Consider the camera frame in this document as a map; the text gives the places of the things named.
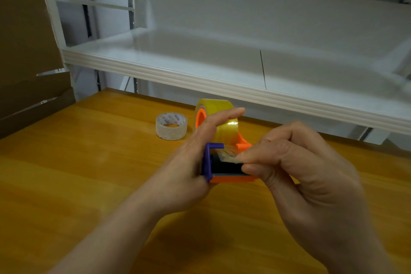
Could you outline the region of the white metal shelf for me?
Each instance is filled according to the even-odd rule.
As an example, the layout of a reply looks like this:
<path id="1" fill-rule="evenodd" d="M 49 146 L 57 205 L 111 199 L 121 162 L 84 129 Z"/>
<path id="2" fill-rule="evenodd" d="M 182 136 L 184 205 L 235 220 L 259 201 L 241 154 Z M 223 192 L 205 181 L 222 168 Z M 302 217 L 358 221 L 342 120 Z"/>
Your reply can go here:
<path id="1" fill-rule="evenodd" d="M 227 98 L 362 141 L 411 137 L 411 0 L 45 1 L 77 98 Z"/>

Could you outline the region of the person's left hand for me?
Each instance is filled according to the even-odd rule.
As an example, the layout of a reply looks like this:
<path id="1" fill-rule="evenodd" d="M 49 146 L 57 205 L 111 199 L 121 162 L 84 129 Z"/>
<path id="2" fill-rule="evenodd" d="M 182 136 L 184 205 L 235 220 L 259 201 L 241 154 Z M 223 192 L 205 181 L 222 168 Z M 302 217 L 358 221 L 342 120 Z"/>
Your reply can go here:
<path id="1" fill-rule="evenodd" d="M 206 117 L 185 143 L 179 147 L 140 188 L 142 199 L 156 216 L 181 212 L 205 198 L 213 187 L 201 175 L 206 143 L 217 127 L 245 113 L 243 107 L 220 111 Z"/>

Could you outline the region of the clear tape roll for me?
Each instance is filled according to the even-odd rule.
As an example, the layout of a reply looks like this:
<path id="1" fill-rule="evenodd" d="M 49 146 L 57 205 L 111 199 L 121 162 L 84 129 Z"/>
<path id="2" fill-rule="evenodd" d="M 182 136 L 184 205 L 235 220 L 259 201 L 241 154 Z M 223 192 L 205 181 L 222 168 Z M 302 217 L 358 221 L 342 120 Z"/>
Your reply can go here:
<path id="1" fill-rule="evenodd" d="M 188 120 L 180 113 L 166 112 L 156 117 L 156 134 L 163 140 L 182 139 L 187 133 Z"/>

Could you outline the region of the person's left forearm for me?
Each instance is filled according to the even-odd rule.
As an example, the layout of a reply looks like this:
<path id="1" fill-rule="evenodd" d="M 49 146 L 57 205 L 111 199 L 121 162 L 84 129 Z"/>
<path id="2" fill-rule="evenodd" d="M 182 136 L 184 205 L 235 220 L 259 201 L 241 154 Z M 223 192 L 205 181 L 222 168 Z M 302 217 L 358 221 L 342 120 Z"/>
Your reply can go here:
<path id="1" fill-rule="evenodd" d="M 48 274 L 128 274 L 162 217 L 156 197 L 137 191 Z"/>

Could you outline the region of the brown cardboard box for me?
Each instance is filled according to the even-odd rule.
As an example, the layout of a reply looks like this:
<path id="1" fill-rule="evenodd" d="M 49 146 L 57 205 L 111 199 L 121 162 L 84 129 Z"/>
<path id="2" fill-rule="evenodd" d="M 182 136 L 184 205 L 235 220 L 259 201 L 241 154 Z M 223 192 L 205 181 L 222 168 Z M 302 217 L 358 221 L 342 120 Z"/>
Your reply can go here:
<path id="1" fill-rule="evenodd" d="M 0 0 L 0 139 L 76 102 L 46 0 Z"/>

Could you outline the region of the person's right hand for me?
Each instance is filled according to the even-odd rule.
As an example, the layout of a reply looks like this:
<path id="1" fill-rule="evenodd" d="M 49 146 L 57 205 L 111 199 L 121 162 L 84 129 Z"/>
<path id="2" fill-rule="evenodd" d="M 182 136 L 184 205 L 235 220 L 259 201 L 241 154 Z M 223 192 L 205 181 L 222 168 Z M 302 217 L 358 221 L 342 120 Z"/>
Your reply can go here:
<path id="1" fill-rule="evenodd" d="M 291 176 L 301 197 L 274 198 L 275 204 L 291 236 L 317 260 L 357 237 L 376 236 L 356 169 L 322 137 L 319 149 L 259 141 L 238 159 L 248 174 L 256 163 L 279 166 Z"/>

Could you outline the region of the orange tape dispenser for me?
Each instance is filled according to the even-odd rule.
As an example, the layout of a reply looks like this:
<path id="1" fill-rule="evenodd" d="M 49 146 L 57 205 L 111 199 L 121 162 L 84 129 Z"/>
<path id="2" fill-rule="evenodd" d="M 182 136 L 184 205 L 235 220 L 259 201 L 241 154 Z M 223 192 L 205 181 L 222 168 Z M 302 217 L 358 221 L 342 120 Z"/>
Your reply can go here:
<path id="1" fill-rule="evenodd" d="M 206 117 L 216 112 L 232 109 L 228 100 L 201 99 L 196 106 L 195 128 Z M 256 180 L 242 171 L 242 163 L 236 158 L 251 144 L 239 132 L 238 119 L 230 119 L 217 127 L 212 142 L 205 145 L 201 174 L 209 183 L 250 183 Z"/>

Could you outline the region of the person's right forearm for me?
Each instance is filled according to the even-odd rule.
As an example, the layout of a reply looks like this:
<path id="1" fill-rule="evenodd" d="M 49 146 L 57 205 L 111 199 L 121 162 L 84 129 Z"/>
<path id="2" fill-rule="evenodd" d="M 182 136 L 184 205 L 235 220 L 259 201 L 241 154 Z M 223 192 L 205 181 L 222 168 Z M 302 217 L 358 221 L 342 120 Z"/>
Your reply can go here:
<path id="1" fill-rule="evenodd" d="M 398 274 L 376 236 L 357 237 L 347 245 L 328 249 L 321 263 L 329 274 Z"/>

